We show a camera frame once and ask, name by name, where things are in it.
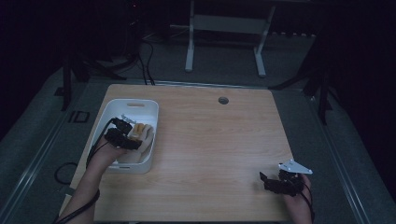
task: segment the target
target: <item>table surface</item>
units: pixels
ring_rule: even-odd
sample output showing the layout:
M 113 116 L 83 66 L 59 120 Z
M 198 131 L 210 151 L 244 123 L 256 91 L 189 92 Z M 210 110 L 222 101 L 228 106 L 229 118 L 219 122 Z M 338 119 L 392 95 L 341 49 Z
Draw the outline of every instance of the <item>table surface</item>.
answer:
M 220 97 L 227 97 L 229 103 L 220 104 Z M 277 165 L 292 159 L 268 90 L 111 85 L 71 188 L 85 171 L 93 131 L 112 99 L 156 101 L 158 127 L 148 173 L 103 175 L 95 220 L 289 219 L 282 197 L 265 190 L 259 176 L 263 172 L 277 178 Z

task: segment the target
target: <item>white bin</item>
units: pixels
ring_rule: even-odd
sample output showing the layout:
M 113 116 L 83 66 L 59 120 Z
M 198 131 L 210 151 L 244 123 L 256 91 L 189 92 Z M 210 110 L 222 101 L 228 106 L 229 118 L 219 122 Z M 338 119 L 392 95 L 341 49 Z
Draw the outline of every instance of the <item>white bin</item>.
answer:
M 109 173 L 143 174 L 149 171 L 152 164 L 152 154 L 154 149 L 155 135 L 157 131 L 159 106 L 152 100 L 138 99 L 115 99 L 105 107 L 105 110 L 96 126 L 93 134 L 90 150 L 98 139 L 100 133 L 105 128 L 109 120 L 113 118 L 122 119 L 122 115 L 137 123 L 149 124 L 153 127 L 154 138 L 150 147 L 142 154 L 139 163 L 113 162 L 108 168 Z

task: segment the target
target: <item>dark background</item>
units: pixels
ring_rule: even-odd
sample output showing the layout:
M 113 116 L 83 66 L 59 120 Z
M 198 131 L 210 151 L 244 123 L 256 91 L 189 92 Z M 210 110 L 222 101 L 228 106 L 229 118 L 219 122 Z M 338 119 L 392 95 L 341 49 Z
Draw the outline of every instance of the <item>dark background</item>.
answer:
M 136 3 L 138 7 L 132 20 L 138 18 L 167 36 L 169 24 L 189 24 L 189 2 L 129 3 Z M 230 5 L 224 8 L 221 1 L 218 4 L 202 1 L 197 10 L 261 15 L 260 10 L 245 10 L 238 1 L 227 2 Z M 262 1 L 249 3 L 262 4 Z M 92 0 L 0 2 L 0 137 L 23 113 L 44 81 L 62 67 L 66 52 L 84 51 L 96 59 L 109 59 L 114 46 L 106 39 L 110 31 L 104 27 L 109 21 L 104 23 L 101 19 L 104 16 L 103 11 L 98 11 L 101 4 L 103 1 Z M 354 122 L 395 199 L 396 185 L 392 180 L 395 172 L 392 164 L 396 159 L 395 3 L 329 0 L 276 4 L 271 33 L 317 36 L 307 55 L 308 64 L 313 67 L 325 64 L 331 68 L 331 84 L 340 104 Z M 116 10 L 112 15 L 120 14 L 122 11 L 118 14 Z

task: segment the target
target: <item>white metal stand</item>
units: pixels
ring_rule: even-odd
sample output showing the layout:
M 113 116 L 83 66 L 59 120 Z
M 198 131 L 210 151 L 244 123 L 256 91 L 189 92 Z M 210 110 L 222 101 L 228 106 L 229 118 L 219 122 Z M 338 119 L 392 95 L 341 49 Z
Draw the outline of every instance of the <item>white metal stand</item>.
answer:
M 257 70 L 260 77 L 265 77 L 265 68 L 262 61 L 262 48 L 268 35 L 271 20 L 274 16 L 276 7 L 270 8 L 270 12 L 266 20 L 245 19 L 235 17 L 221 17 L 194 14 L 194 0 L 191 0 L 190 8 L 190 39 L 187 49 L 186 72 L 192 72 L 192 64 L 194 58 L 194 29 L 208 31 L 234 32 L 243 34 L 261 35 L 261 41 L 254 48 L 254 56 L 256 58 Z

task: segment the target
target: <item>human arm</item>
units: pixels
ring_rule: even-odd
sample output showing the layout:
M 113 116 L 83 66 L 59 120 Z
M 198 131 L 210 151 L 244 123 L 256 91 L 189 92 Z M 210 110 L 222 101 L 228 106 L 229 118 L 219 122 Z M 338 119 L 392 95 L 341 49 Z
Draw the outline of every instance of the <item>human arm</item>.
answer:
M 312 204 L 311 198 L 311 181 L 306 175 L 300 174 L 306 186 L 304 186 L 302 194 L 306 197 L 310 204 Z M 283 199 L 289 210 L 291 219 L 295 224 L 312 224 L 310 204 L 308 204 L 303 195 L 297 194 L 294 197 L 289 195 L 283 195 Z
M 87 170 L 78 183 L 73 197 L 61 213 L 58 221 L 88 203 L 99 190 L 99 184 L 106 168 L 116 158 L 126 153 L 126 149 L 113 147 L 111 144 L 108 144 L 104 138 L 101 138 L 98 146 L 97 152 L 90 160 Z M 93 223 L 93 215 L 94 205 L 67 223 Z

